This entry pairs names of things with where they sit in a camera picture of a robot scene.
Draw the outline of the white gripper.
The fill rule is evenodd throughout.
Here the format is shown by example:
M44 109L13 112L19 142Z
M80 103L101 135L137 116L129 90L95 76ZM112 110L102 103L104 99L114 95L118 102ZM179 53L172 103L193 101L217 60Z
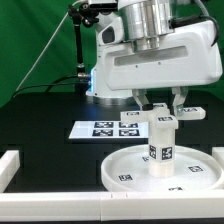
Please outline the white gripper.
M214 83L221 77L218 45L213 42L215 28L205 21L175 29L163 36L157 49L134 52L129 43L103 50L99 72L111 90L130 90L142 111L153 109L146 90L173 87L173 111L184 114L187 87Z

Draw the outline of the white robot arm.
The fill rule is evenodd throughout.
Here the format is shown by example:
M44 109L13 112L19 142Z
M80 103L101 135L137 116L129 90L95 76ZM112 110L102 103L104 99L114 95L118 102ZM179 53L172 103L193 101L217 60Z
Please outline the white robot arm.
M89 0L88 4L99 13L89 97L107 103L132 97L143 106L147 101L141 89L170 87L174 114L185 119L188 88L221 77L219 28L207 13L174 18L171 0Z

